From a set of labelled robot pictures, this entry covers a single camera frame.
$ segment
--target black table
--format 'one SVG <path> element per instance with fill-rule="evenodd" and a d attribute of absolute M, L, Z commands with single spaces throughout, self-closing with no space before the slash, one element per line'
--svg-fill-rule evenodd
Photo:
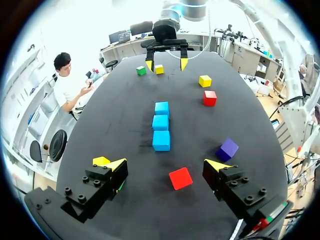
<path fill-rule="evenodd" d="M 122 61 L 97 89 L 75 125 L 63 155 L 57 191 L 81 181 L 95 157 L 127 158 L 129 176 L 113 201 L 85 224 L 123 240 L 229 239 L 238 219 L 218 202 L 202 177 L 204 159 L 233 139 L 237 164 L 269 194 L 287 195 L 283 154 L 275 131 L 250 88 L 218 54 L 204 52 L 183 72 L 167 52 L 154 56 L 164 74 L 147 70 L 145 55 Z M 202 88 L 200 75 L 212 85 Z M 217 94 L 203 106 L 204 90 Z M 171 151 L 155 152 L 151 129 L 155 102 L 169 102 Z M 193 184 L 175 191 L 169 173 L 187 167 Z"/>

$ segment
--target blue cube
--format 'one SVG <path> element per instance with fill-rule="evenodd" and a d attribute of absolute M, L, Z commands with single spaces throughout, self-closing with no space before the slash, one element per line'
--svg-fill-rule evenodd
<path fill-rule="evenodd" d="M 157 152 L 170 151 L 169 131 L 154 131 L 152 140 L 153 149 Z"/>
<path fill-rule="evenodd" d="M 152 121 L 152 128 L 154 131 L 168 131 L 169 119 L 167 115 L 154 115 Z"/>
<path fill-rule="evenodd" d="M 224 163 L 230 160 L 238 151 L 239 146 L 230 138 L 227 138 L 215 155 Z"/>
<path fill-rule="evenodd" d="M 167 115 L 169 118 L 169 103 L 167 101 L 156 102 L 154 112 L 155 115 Z"/>

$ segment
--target green cube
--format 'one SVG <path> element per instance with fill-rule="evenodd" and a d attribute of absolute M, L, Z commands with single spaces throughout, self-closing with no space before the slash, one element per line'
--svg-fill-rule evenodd
<path fill-rule="evenodd" d="M 138 73 L 138 75 L 142 76 L 145 75 L 147 73 L 146 67 L 144 66 L 139 66 L 136 68 L 136 72 Z"/>

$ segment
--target stacked blue cubes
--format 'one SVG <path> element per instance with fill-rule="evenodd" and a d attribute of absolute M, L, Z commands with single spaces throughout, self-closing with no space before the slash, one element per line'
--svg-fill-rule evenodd
<path fill-rule="evenodd" d="M 154 107 L 152 128 L 153 149 L 157 152 L 167 152 L 170 151 L 170 132 L 169 132 L 169 103 L 156 102 Z"/>
<path fill-rule="evenodd" d="M 169 103 L 167 101 L 156 102 L 154 112 L 155 115 L 167 115 L 170 118 Z"/>
<path fill-rule="evenodd" d="M 169 131 L 154 131 L 152 140 L 153 149 L 157 152 L 170 151 Z"/>
<path fill-rule="evenodd" d="M 167 115 L 154 115 L 152 121 L 154 131 L 169 131 L 169 119 Z"/>

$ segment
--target office chair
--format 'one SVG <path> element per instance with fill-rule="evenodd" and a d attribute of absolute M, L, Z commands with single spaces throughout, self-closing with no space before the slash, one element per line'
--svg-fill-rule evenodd
<path fill-rule="evenodd" d="M 106 69 L 111 68 L 111 71 L 116 67 L 116 65 L 118 64 L 118 60 L 112 60 L 110 62 L 108 62 L 107 64 L 104 64 L 105 59 L 103 57 L 99 58 L 100 63 L 102 64 L 102 66 L 104 66 Z"/>
<path fill-rule="evenodd" d="M 142 41 L 140 43 L 140 46 L 143 48 L 143 49 L 146 49 L 147 47 L 151 46 L 151 44 L 155 43 L 156 42 L 156 39 L 154 37 L 151 37 L 151 38 L 148 38 L 144 41 Z"/>
<path fill-rule="evenodd" d="M 34 140 L 30 145 L 30 157 L 37 163 L 46 162 L 44 171 L 47 171 L 47 167 L 49 164 L 56 163 L 61 159 L 66 149 L 66 145 L 67 133 L 64 130 L 60 129 L 54 134 L 50 142 L 49 154 L 41 153 L 39 142 L 37 140 Z M 42 155 L 49 156 L 49 160 L 42 159 Z"/>

